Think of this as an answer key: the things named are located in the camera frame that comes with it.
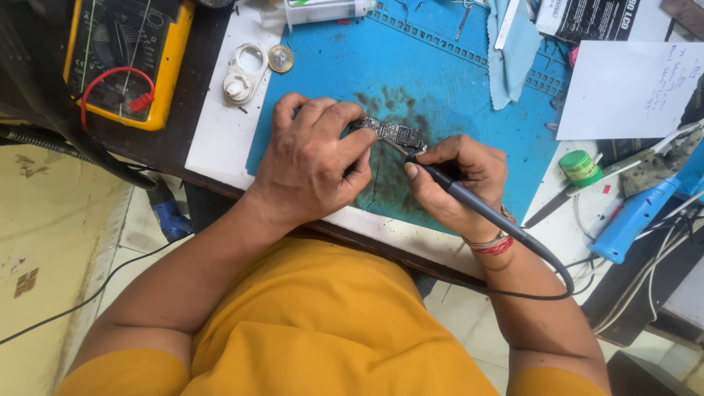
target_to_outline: gold coin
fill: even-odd
[[[291,70],[294,67],[294,53],[285,45],[274,45],[269,50],[269,66],[279,73]]]

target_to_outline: person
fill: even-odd
[[[370,182],[376,133],[340,138],[364,117],[352,102],[285,94],[244,196],[125,288],[95,320],[56,394],[497,395],[404,268],[328,240],[287,237]],[[464,186],[500,210],[501,150],[455,135],[418,161],[456,161]],[[496,226],[424,169],[407,163],[406,173],[440,223],[472,244],[497,238]],[[565,292],[520,243],[494,253],[475,254],[489,286]],[[610,393],[603,355],[572,298],[490,298],[510,345],[508,395]]]

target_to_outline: multimeter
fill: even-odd
[[[106,76],[90,92],[88,111],[143,130],[163,128],[171,107],[195,5],[189,0],[76,0],[63,77],[70,93],[117,67],[143,71],[154,101],[135,112],[127,105],[149,92],[136,73]]]

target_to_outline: hand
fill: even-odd
[[[416,159],[424,165],[453,161],[464,175],[459,181],[482,201],[501,211],[506,154],[500,149],[467,135],[454,135],[416,155]],[[474,243],[489,242],[498,235],[498,227],[445,192],[423,167],[407,163],[406,173],[413,195],[440,224]]]
[[[242,200],[283,233],[352,203],[372,178],[369,148],[378,137],[371,128],[340,134],[364,117],[357,103],[285,94],[274,105],[269,146]]]

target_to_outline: white desk surface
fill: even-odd
[[[250,42],[259,43],[268,50],[279,44],[283,27],[269,31],[261,27],[259,11],[256,7],[272,7],[271,5],[257,0],[241,0],[238,1],[238,4],[239,16],[233,13],[227,26],[185,167],[201,175],[246,190],[253,182],[254,177],[247,174],[245,163],[271,71],[266,71],[254,98],[242,106],[247,110],[247,113],[238,109],[237,105],[228,102],[222,91],[222,81],[225,79],[229,67],[228,63],[232,60],[232,55],[237,47]],[[525,218],[530,218],[561,191],[564,176],[557,166],[557,161],[568,151],[574,149],[585,149],[592,156],[596,155],[594,141],[561,142],[543,177],[538,192],[534,197],[526,197],[526,199],[531,199],[532,203]],[[604,185],[607,184],[611,185],[611,189],[609,193],[603,194]],[[608,224],[611,213],[622,202],[620,197],[620,187],[616,178],[601,181],[582,193],[579,200],[579,211],[583,224],[592,234],[598,234]],[[589,240],[583,236],[577,226],[573,204],[574,200],[571,199],[530,230],[530,233],[551,249],[564,264],[572,263],[589,255],[586,248],[586,243]],[[454,235],[379,216],[351,206],[326,217],[325,220],[471,276],[483,278],[479,267],[472,260],[470,250],[464,246],[459,237]],[[609,265],[601,267],[589,290],[575,296],[578,303],[586,301],[598,281],[608,270]],[[581,268],[582,266],[571,268],[572,274],[579,275]],[[582,289],[587,283],[588,279],[578,282],[576,290]]]

